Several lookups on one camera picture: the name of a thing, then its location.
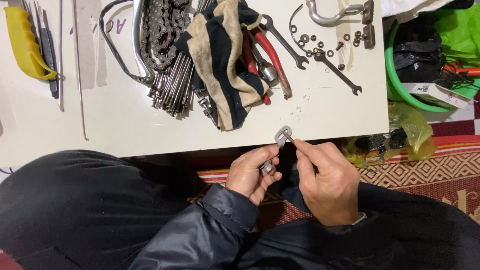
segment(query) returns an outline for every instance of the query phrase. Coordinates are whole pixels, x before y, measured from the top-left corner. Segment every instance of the screw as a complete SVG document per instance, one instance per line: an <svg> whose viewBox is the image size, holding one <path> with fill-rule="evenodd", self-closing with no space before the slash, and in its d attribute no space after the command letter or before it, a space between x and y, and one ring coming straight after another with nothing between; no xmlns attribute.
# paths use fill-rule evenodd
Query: screw
<svg viewBox="0 0 480 270"><path fill-rule="evenodd" d="M343 42L339 42L338 46L335 48L335 50L339 50L341 47L343 47Z"/></svg>

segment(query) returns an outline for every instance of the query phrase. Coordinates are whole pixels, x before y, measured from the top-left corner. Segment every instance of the man's left hand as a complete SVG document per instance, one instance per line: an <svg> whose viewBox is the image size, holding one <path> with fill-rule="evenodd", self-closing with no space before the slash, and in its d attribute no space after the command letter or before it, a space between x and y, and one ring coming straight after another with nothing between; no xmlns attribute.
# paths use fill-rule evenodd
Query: man's left hand
<svg viewBox="0 0 480 270"><path fill-rule="evenodd" d="M260 205L269 185L282 178L282 173L275 169L280 162L277 155L278 145L257 148L241 155L230 166L225 188L244 195L256 206ZM272 160L274 166L268 174L259 169L267 160Z"/></svg>

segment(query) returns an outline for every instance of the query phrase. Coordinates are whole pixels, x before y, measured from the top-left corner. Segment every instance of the spanner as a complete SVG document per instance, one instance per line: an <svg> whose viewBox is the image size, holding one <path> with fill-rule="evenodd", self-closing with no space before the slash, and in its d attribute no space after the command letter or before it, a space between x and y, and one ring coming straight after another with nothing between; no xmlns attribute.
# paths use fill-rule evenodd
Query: spanner
<svg viewBox="0 0 480 270"><path fill-rule="evenodd" d="M295 62L297 63L297 67L299 69L305 69L305 67L302 66L304 62L307 64L308 59L305 56L299 55L293 48L290 46L290 44L282 37L282 35L275 29L273 26L273 19L272 17L262 14L263 18L267 20L266 24L260 24L260 28L262 28L265 31L270 31L272 34L280 41L280 44L282 44L283 47L288 51L288 53L295 59Z"/></svg>
<svg viewBox="0 0 480 270"><path fill-rule="evenodd" d="M292 135L292 129L289 126L283 126L276 134L275 134L275 142L278 144L278 150L282 149L283 146L285 146L285 143L287 140L292 141L292 138L290 137ZM265 173L269 173L273 169L272 161L267 160L261 167Z"/></svg>
<svg viewBox="0 0 480 270"><path fill-rule="evenodd" d="M352 81L350 81L341 71L338 70L337 67L335 67L326 57L325 51L320 49L320 53L316 53L313 55L313 58L315 61L318 62L323 62L331 71L333 71L342 81L344 81L349 87L352 88L352 92L355 96L358 96L357 92L360 91L361 93L361 86L356 86L353 84Z"/></svg>

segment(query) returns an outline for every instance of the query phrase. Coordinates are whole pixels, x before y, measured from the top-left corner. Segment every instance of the black jacket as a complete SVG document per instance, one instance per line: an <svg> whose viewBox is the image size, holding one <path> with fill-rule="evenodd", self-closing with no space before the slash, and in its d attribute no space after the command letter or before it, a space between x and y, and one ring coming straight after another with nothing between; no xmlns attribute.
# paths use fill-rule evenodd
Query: black jacket
<svg viewBox="0 0 480 270"><path fill-rule="evenodd" d="M168 222L130 270L403 269L404 249L378 213L366 213L368 218L355 226L293 221L259 238L249 235L258 208L216 184L203 202Z"/></svg>

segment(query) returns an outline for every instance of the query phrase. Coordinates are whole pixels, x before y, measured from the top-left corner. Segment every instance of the white box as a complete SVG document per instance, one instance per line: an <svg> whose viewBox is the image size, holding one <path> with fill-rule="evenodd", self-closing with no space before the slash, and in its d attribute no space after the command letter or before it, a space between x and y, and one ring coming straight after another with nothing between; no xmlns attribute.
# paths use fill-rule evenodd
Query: white box
<svg viewBox="0 0 480 270"><path fill-rule="evenodd" d="M402 86L418 99L449 109L463 109L472 100L437 84L402 83Z"/></svg>

